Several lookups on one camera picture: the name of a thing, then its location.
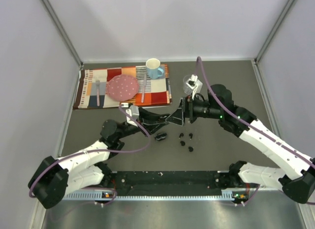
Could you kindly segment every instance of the pink plate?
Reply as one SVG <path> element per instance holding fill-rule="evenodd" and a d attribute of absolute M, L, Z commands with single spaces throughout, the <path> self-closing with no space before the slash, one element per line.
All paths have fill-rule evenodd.
<path fill-rule="evenodd" d="M 117 75 L 107 82 L 106 90 L 109 97 L 122 102 L 133 98 L 138 93 L 139 84 L 131 75 Z"/>

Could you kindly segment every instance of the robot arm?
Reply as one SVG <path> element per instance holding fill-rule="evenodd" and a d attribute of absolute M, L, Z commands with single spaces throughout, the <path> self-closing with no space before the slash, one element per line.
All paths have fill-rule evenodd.
<path fill-rule="evenodd" d="M 227 90 L 225 86 L 213 85 L 211 88 L 224 106 L 238 116 L 238 119 L 243 119 L 253 128 L 267 133 L 275 141 L 228 115 L 209 91 L 208 100 L 193 99 L 192 96 L 182 98 L 180 107 L 170 115 L 168 121 L 184 125 L 185 121 L 180 120 L 181 116 L 189 118 L 190 123 L 193 123 L 198 117 L 218 119 L 219 125 L 224 130 L 251 144 L 280 167 L 262 167 L 238 161 L 230 166 L 229 171 L 234 185 L 257 183 L 282 190 L 298 203 L 306 203 L 315 189 L 315 170 L 310 166 L 315 160 L 295 150 L 274 135 L 247 109 L 234 105 L 231 91 Z M 288 152 L 283 146 L 293 150 L 295 154 L 304 159 Z"/>
<path fill-rule="evenodd" d="M 294 150 L 295 153 L 309 161 L 306 163 L 283 149 L 282 145 L 290 149 L 293 148 L 269 131 L 248 110 L 234 105 L 232 94 L 225 86 L 213 85 L 212 89 L 224 106 L 237 115 L 239 119 L 242 118 L 251 126 L 267 132 L 276 141 L 271 141 L 261 133 L 242 124 L 239 120 L 232 118 L 221 109 L 209 92 L 208 100 L 202 96 L 202 99 L 197 98 L 196 92 L 194 92 L 194 98 L 192 96 L 181 98 L 178 109 L 171 115 L 155 114 L 136 106 L 130 106 L 127 113 L 136 118 L 149 134 L 155 133 L 169 123 L 183 126 L 186 118 L 189 119 L 190 123 L 193 123 L 198 117 L 218 119 L 222 128 L 256 147 L 280 167 L 255 166 L 251 163 L 238 161 L 236 164 L 232 164 L 229 169 L 230 180 L 235 186 L 244 183 L 257 183 L 283 190 L 292 200 L 306 203 L 315 189 L 315 170 L 310 167 L 313 159 Z M 123 123 L 117 123 L 114 120 L 105 121 L 100 133 L 101 138 L 88 148 L 57 160 L 52 157 L 46 158 L 29 182 L 29 188 L 31 189 L 34 181 L 45 169 L 62 159 L 64 161 L 58 162 L 51 168 L 33 188 L 32 193 L 45 208 L 56 205 L 65 194 L 89 185 L 110 181 L 111 170 L 102 162 L 115 156 L 123 148 L 124 143 L 120 141 L 121 138 L 139 131 L 141 131 L 140 128 L 129 118 Z M 116 153 L 97 151 L 97 149 L 116 150 Z"/>

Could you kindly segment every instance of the placemat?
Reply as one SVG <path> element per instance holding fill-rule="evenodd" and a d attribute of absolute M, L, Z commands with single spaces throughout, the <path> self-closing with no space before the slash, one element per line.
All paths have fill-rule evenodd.
<path fill-rule="evenodd" d="M 118 107 L 120 102 L 112 100 L 106 91 L 106 84 L 116 75 L 126 74 L 136 77 L 139 83 L 138 93 L 130 100 L 125 102 L 137 106 L 156 106 L 168 105 L 172 103 L 171 87 L 169 82 L 168 66 L 162 64 L 165 70 L 164 76 L 152 80 L 147 74 L 145 65 L 128 66 L 118 68 L 104 68 L 93 70 L 81 70 L 77 96 L 73 105 L 74 109 L 85 108 L 107 108 Z M 144 74 L 147 74 L 147 85 L 145 87 L 144 102 L 141 102 Z M 97 106 L 96 80 L 100 81 L 99 99 L 100 105 Z"/>

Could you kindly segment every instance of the white wall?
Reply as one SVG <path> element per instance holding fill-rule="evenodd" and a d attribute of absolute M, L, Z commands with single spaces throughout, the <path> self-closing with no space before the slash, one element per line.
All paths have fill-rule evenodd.
<path fill-rule="evenodd" d="M 260 67 L 284 139 L 315 157 L 315 0 L 297 0 Z"/>
<path fill-rule="evenodd" d="M 50 0 L 85 62 L 254 58 L 287 0 Z"/>
<path fill-rule="evenodd" d="M 0 228 L 29 228 L 27 184 L 56 153 L 78 65 L 40 0 L 0 0 Z"/>

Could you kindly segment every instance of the white mug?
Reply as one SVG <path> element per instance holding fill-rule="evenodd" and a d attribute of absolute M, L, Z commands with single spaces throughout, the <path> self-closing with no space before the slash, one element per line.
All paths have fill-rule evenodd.
<path fill-rule="evenodd" d="M 148 76 L 155 80 L 159 77 L 163 76 L 165 71 L 163 68 L 160 67 L 161 62 L 156 58 L 148 59 L 146 62 Z"/>

